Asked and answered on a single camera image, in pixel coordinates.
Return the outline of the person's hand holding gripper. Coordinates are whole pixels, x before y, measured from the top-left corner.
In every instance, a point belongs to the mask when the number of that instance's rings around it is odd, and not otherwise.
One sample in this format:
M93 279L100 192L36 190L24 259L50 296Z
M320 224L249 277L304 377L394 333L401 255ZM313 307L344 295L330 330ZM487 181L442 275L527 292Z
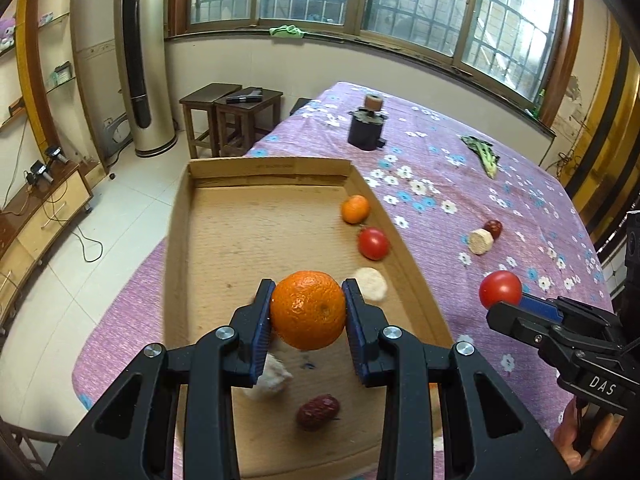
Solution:
M593 449L592 456L596 456L605 449L623 419L622 415L607 414L605 418L599 422L599 425L591 436L590 448ZM574 441L577 435L578 411L576 408L576 399L572 399L570 403L567 404L564 410L563 420L560 426L556 428L552 439L556 449L562 455L563 460L565 460L572 474L584 468L589 462L588 458L585 458L585 456L580 454L574 447Z

